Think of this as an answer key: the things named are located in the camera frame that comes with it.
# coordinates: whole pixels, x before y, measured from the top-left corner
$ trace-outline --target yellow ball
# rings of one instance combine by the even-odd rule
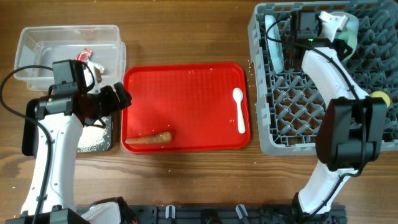
[[[373,93],[370,94],[370,96],[372,98],[381,97],[384,100],[384,102],[386,102],[387,107],[390,107],[391,105],[390,96],[387,95],[387,93],[384,93],[383,91],[374,91]]]

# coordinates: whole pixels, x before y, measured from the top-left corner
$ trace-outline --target wooden tabletop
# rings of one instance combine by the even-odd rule
[[[307,183],[316,156],[269,157],[259,146],[256,82],[249,72],[247,26],[255,1],[1,1],[0,78],[12,71],[21,30],[32,26],[115,24],[127,47],[127,68],[136,65],[236,62],[246,72],[252,137],[240,150],[134,155],[118,139],[109,152],[79,154],[75,203],[123,196],[130,204],[264,205],[290,203]],[[44,95],[14,78],[6,103],[24,111]],[[24,120],[0,108],[0,222],[18,216],[35,160],[21,154]],[[398,152],[384,152],[351,179],[335,202],[350,223],[396,223]]]

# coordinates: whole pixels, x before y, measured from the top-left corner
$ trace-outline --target carrot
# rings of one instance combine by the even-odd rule
[[[125,143],[126,144],[162,144],[162,143],[169,143],[171,140],[172,140],[172,134],[168,131],[165,131],[151,136],[126,139]]]

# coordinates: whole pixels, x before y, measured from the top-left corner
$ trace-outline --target white granules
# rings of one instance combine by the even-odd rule
[[[104,117],[102,120],[106,122],[109,118]],[[95,121],[94,124],[101,125],[99,121]],[[100,145],[102,144],[108,144],[110,145],[109,142],[105,142],[105,135],[108,132],[109,126],[106,126],[106,128],[97,128],[97,127],[84,127],[83,128],[83,133],[81,134],[78,148],[79,152],[92,152],[95,151]]]

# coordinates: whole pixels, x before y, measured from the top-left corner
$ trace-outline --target red tray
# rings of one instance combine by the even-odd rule
[[[133,153],[237,149],[250,139],[244,72],[235,63],[130,68],[123,85],[132,105],[122,112],[121,140]],[[238,132],[232,92],[243,92],[246,132]],[[168,144],[128,145],[128,138],[170,131]]]

